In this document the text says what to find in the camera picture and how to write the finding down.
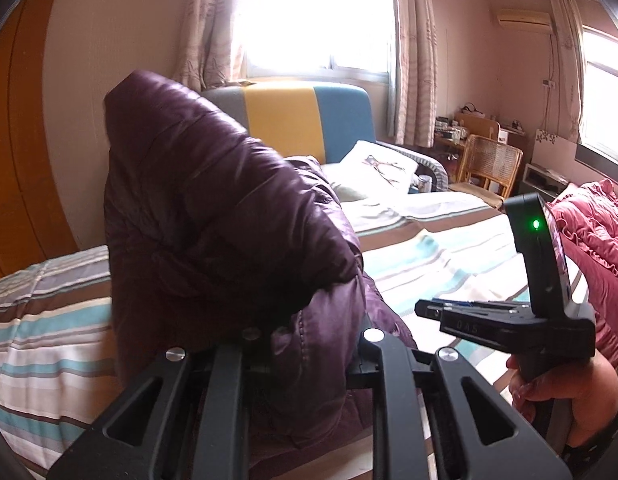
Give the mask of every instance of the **pink quilt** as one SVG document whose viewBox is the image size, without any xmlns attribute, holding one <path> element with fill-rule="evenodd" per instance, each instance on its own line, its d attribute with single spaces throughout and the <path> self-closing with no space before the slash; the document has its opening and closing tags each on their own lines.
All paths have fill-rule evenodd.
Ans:
<svg viewBox="0 0 618 480">
<path fill-rule="evenodd" d="M 564 249 L 579 266 L 596 309 L 596 346 L 618 365 L 618 197 L 610 180 L 592 182 L 549 205 Z"/>
</svg>

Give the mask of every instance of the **yellow and blue headboard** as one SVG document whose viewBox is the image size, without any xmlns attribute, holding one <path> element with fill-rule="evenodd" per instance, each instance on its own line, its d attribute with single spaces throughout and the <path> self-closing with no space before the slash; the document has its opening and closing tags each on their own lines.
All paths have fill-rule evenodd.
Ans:
<svg viewBox="0 0 618 480">
<path fill-rule="evenodd" d="M 369 96 L 352 85 L 262 82 L 202 94 L 282 156 L 340 162 L 357 140 L 375 142 Z"/>
</svg>

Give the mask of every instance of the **air conditioner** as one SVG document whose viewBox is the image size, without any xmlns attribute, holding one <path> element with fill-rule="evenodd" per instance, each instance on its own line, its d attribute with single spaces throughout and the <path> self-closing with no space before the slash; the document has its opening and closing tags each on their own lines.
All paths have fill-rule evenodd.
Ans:
<svg viewBox="0 0 618 480">
<path fill-rule="evenodd" d="M 541 34 L 553 33 L 551 16 L 548 12 L 500 9 L 498 11 L 498 23 L 503 28 L 526 30 L 527 32 L 538 32 Z"/>
</svg>

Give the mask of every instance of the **hand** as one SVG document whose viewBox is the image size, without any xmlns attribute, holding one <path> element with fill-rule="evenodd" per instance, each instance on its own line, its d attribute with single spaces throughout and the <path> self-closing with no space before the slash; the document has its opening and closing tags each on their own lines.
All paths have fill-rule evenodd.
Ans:
<svg viewBox="0 0 618 480">
<path fill-rule="evenodd" d="M 597 350 L 587 363 L 553 368 L 527 384 L 514 356 L 507 361 L 507 368 L 516 370 L 509 386 L 512 406 L 529 422 L 536 416 L 533 402 L 572 400 L 574 423 L 567 438 L 568 446 L 582 446 L 604 430 L 618 413 L 618 375 Z"/>
</svg>

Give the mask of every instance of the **sheer curtain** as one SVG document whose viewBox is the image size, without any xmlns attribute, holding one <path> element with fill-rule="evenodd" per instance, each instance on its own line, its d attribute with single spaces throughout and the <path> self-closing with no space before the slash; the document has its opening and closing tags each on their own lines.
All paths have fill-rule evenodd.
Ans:
<svg viewBox="0 0 618 480">
<path fill-rule="evenodd" d="M 582 18 L 576 0 L 549 1 L 551 2 L 558 37 L 560 83 L 563 85 L 570 118 L 569 131 L 566 134 L 564 132 L 557 133 L 571 142 L 578 142 L 582 121 L 585 75 Z"/>
<path fill-rule="evenodd" d="M 397 144 L 431 146 L 436 119 L 436 28 L 431 0 L 395 0 L 395 63 L 389 134 Z"/>
<path fill-rule="evenodd" d="M 222 86 L 240 77 L 243 52 L 233 41 L 240 0 L 189 0 L 174 79 L 192 90 Z"/>
</svg>

